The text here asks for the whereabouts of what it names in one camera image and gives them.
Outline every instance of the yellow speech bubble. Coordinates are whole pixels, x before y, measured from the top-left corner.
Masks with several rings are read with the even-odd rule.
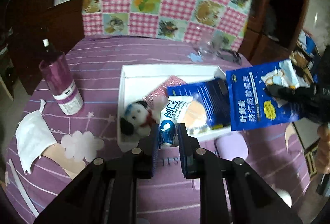
[[[264,113],[267,119],[273,120],[276,117],[275,107],[270,100],[264,102]]]

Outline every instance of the plush dog toy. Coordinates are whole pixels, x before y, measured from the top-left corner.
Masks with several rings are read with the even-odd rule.
[[[124,116],[120,118],[121,132],[127,136],[137,133],[141,137],[148,136],[151,125],[159,124],[160,111],[151,109],[147,102],[137,101],[127,106]]]

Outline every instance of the purple bottle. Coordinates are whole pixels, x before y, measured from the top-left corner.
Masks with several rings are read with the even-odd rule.
[[[55,50],[48,39],[43,40],[46,56],[39,69],[58,105],[66,115],[76,114],[84,101],[75,85],[63,52]]]

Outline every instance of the open cardboard box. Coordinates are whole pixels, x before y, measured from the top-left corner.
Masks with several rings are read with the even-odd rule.
[[[226,79],[226,74],[216,65],[193,64],[141,64],[123,65],[120,76],[117,114],[117,143],[123,152],[135,148],[139,136],[125,136],[120,131],[120,117],[130,103],[141,100],[162,84],[169,76],[175,75],[187,83]],[[231,126],[207,131],[194,137],[201,141],[220,137],[231,132]]]

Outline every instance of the white bottle nozzle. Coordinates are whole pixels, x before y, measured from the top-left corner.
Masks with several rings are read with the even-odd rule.
[[[44,43],[44,47],[48,47],[49,46],[48,39],[43,39],[42,42]]]

